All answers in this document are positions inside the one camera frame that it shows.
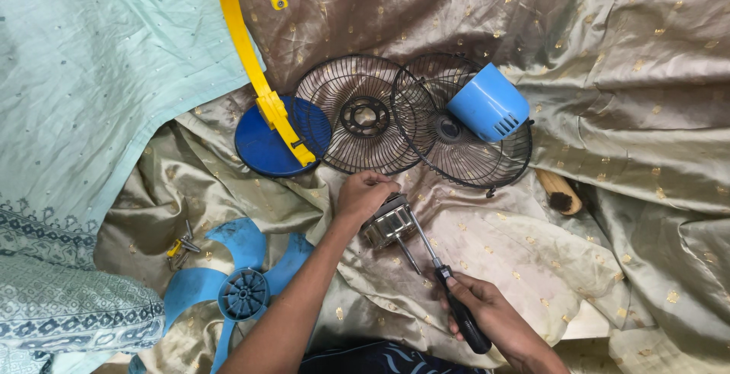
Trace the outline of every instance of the mint green fabric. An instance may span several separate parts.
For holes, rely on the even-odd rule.
[[[0,0],[0,372],[160,338],[98,225],[158,127],[248,82],[218,0]]]

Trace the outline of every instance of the wooden brush handle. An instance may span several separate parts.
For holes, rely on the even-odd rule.
[[[573,192],[573,188],[570,187],[563,176],[542,169],[535,169],[535,174],[537,174],[537,180],[543,184],[548,196],[551,196],[553,193],[560,192],[573,198],[570,203],[570,209],[561,213],[566,216],[570,216],[571,214],[578,212],[583,207],[583,203],[580,199],[578,199],[578,195]]]

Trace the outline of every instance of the hand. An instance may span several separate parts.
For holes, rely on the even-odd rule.
[[[449,290],[470,309],[479,329],[510,365],[520,372],[568,373],[560,357],[506,301],[496,285],[462,273],[454,273],[454,277],[446,280]],[[443,294],[440,302],[444,310],[449,310]],[[463,341],[451,314],[449,330]]]
[[[401,185],[384,174],[370,170],[351,174],[340,189],[336,217],[345,218],[360,227],[378,211],[391,193],[400,189]]]

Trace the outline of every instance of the person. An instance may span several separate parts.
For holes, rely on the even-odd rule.
[[[371,171],[352,174],[340,189],[332,224],[297,274],[243,341],[220,374],[283,372],[481,372],[418,353],[395,342],[376,342],[351,351],[324,353],[302,361],[324,295],[345,247],[360,226],[400,185]],[[461,273],[449,277],[453,295],[466,305],[479,328],[519,372],[568,373],[560,357],[506,301],[497,287]],[[448,302],[442,296],[446,311]],[[463,335],[449,313],[449,329]]]

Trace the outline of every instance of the yellow plastic part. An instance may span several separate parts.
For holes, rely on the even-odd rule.
[[[182,245],[183,245],[183,242],[182,242],[182,240],[180,240],[180,239],[176,239],[176,240],[175,240],[175,245],[174,245],[174,246],[172,246],[172,248],[171,248],[171,249],[169,249],[169,250],[167,251],[167,256],[168,256],[168,257],[174,257],[174,256],[175,256],[175,254],[178,254],[178,251],[179,251],[179,249],[180,249],[180,247],[181,247]]]
[[[287,7],[286,0],[271,0],[271,5],[276,10]],[[248,77],[251,79],[253,88],[259,97],[256,99],[256,105],[263,120],[267,122],[271,130],[276,129],[279,136],[284,139],[284,143],[294,157],[297,158],[302,166],[306,166],[316,160],[315,155],[310,152],[297,136],[297,133],[289,124],[287,112],[284,109],[284,102],[279,99],[279,95],[271,88],[269,83],[263,76],[263,71],[253,52],[251,40],[246,32],[246,25],[243,23],[243,15],[241,15],[241,6],[238,0],[221,0],[221,8],[224,11],[225,23],[231,32],[233,45],[236,47],[238,56],[241,58],[244,69]]]

